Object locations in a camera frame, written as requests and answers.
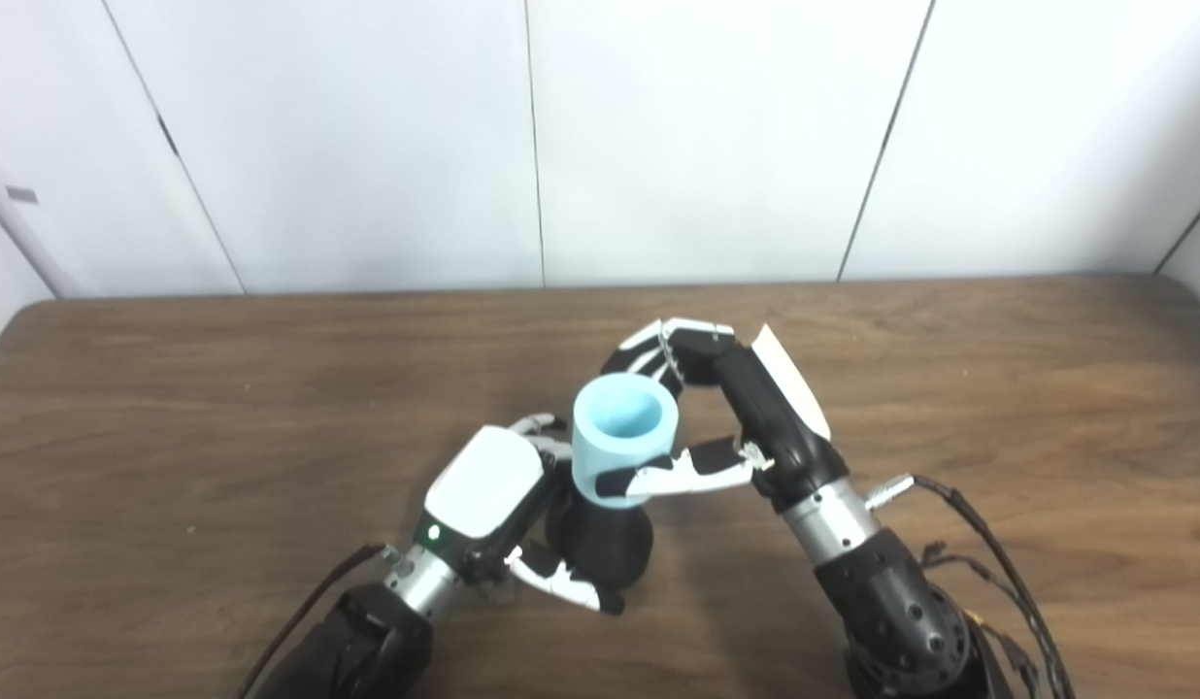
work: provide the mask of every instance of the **table surface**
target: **table surface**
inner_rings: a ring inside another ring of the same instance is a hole
[[[31,306],[0,340],[0,697],[230,695],[328,568],[408,543],[479,425],[569,414],[671,316],[772,324],[858,485],[960,488],[1081,697],[1200,697],[1200,305],[1145,276]],[[732,434],[719,394],[682,406],[680,443]],[[414,695],[848,697],[836,620],[755,490],[648,509],[626,615],[463,596]],[[983,554],[930,496],[881,516]],[[1000,592],[934,576],[1034,647]]]

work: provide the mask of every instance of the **cable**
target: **cable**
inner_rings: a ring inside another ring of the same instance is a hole
[[[970,556],[960,556],[956,554],[947,555],[944,551],[944,540],[936,540],[936,543],[925,545],[923,556],[919,557],[919,567],[928,570],[946,563],[965,563],[968,568],[972,568],[972,572],[980,576],[984,582],[994,585],[994,587],[1004,592],[1004,596],[1009,597],[1009,601],[1014,602],[1014,605],[1022,611],[1022,616],[1027,616],[1027,605],[1022,602],[1022,598],[1019,597],[1019,593],[1013,587],[1009,587],[1009,584],[1001,582],[1001,579],[992,574],[992,570],[990,570],[988,566]]]
[[[334,567],[332,572],[329,572],[329,574],[324,576],[324,580],[320,580],[319,585],[316,585],[316,590],[312,590],[311,595],[307,595],[307,598],[302,601],[302,604],[298,607],[298,610],[294,611],[293,616],[289,616],[289,621],[287,621],[281,631],[276,633],[276,637],[272,638],[272,643],[268,643],[268,647],[264,647],[263,653],[259,653],[258,659],[254,661],[254,665],[251,667],[248,673],[246,673],[245,680],[241,681],[241,685],[236,688],[236,694],[233,695],[233,699],[245,699],[245,695],[250,693],[251,687],[254,686],[254,681],[259,680],[259,676],[263,674],[263,668],[266,667],[268,661],[277,653],[277,647],[281,647],[281,644],[284,643],[286,638],[289,638],[294,627],[298,627],[298,623],[302,622],[302,617],[307,615],[307,611],[310,611],[312,607],[316,605],[316,602],[319,602],[320,597],[324,597],[324,593],[328,592],[329,587],[332,587],[337,580],[348,575],[350,570],[360,567],[365,561],[370,561],[371,558],[379,556],[379,554],[384,550],[385,544],[365,544],[361,545],[358,551],[348,555],[348,557],[340,562],[337,567]]]
[[[1027,604],[1021,601],[1019,593],[1015,592],[1013,587],[1009,587],[1009,585],[1000,580],[998,576],[992,575],[992,570],[990,570],[988,566],[970,556],[954,554],[947,556],[944,551],[944,540],[934,540],[932,544],[925,545],[923,556],[919,558],[919,566],[928,570],[947,563],[964,563],[976,575],[980,576],[984,582],[991,584],[1001,592],[1004,592],[1004,596],[1009,597],[1009,601],[1014,602],[1014,605],[1019,608],[1024,619],[1026,619]],[[1001,644],[1001,650],[1004,651],[1004,656],[1007,656],[1007,661],[1009,661],[1009,667],[1013,667],[1019,673],[1022,685],[1027,687],[1027,697],[1030,697],[1030,699],[1038,698],[1040,694],[1040,669],[1031,661],[1026,651],[1022,650],[1022,646],[1019,646],[1019,643],[1015,641],[1014,638],[1009,638],[1008,634],[992,628],[991,625],[980,619],[980,615],[977,615],[976,611],[967,611],[968,616],[972,616],[972,621],[976,622],[980,629]]]
[[[1049,677],[1049,688],[1052,691],[1054,697],[1058,699],[1075,699],[1075,689],[1070,686],[1070,677],[1066,674],[1066,665],[1062,664],[1061,653],[1057,651],[1052,634],[1049,633],[1045,619],[1040,615],[1040,609],[1036,605],[1034,598],[1031,597],[1027,585],[1022,582],[1022,575],[1019,575],[1014,562],[1009,560],[1003,545],[996,539],[992,531],[989,530],[988,524],[972,508],[972,504],[968,503],[964,495],[954,490],[954,488],[942,485],[930,478],[920,477],[920,474],[912,473],[911,478],[919,488],[934,491],[941,496],[946,501],[946,504],[954,508],[954,512],[959,513],[959,516],[964,518],[970,527],[976,530],[976,534],[980,534],[980,539],[984,539],[996,562],[1000,563],[1001,570],[1004,572],[1004,576],[1014,586],[1014,592],[1018,595],[1019,601],[1022,602],[1020,610],[1024,611],[1027,628],[1031,629],[1031,635],[1036,638],[1036,645],[1040,646],[1040,655],[1045,657],[1045,673]]]
[[[1019,673],[1019,677],[1022,680],[1022,686],[1027,687],[1027,699],[1038,699],[1040,695],[1040,671],[1036,668],[1036,664],[1031,662],[1026,651],[1019,643],[1009,638],[1008,634],[1001,633],[998,629],[992,628],[985,620],[978,619],[978,616],[972,615],[973,622],[980,627],[982,632],[991,635],[1001,645],[1001,650],[1004,651],[1004,658],[1009,661],[1009,664]]]

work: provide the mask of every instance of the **robotic arm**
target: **robotic arm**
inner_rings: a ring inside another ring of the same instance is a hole
[[[748,347],[730,327],[654,322],[619,345],[602,369],[619,371],[656,377],[676,398],[684,386],[720,386],[740,434],[684,448],[677,458],[604,473],[596,491],[671,495],[755,485],[803,545],[817,582],[845,625],[847,674],[858,698],[1012,697],[985,633],[998,637],[1012,659],[1021,658],[1019,673],[1032,695],[1036,692],[1034,664],[1026,655],[928,582],[924,566],[876,519],[875,509],[924,483],[941,490],[947,501],[954,498],[955,508],[961,503],[964,514],[973,514],[968,522],[995,545],[1021,593],[1009,591],[1045,651],[1055,697],[1074,695],[1044,620],[983,520],[956,491],[928,479],[902,477],[860,495],[832,447],[821,406],[768,327]]]
[[[565,492],[570,446],[541,434],[564,423],[544,413],[510,428],[484,426],[432,483],[414,527],[414,545],[390,574],[358,585],[268,674],[259,699],[392,699],[422,676],[431,661],[432,625],[464,587],[500,585],[510,576],[610,615],[622,597],[583,579],[554,552],[527,539],[535,520]],[[263,665],[326,585],[385,545],[360,550],[304,603],[236,695],[244,698]]]

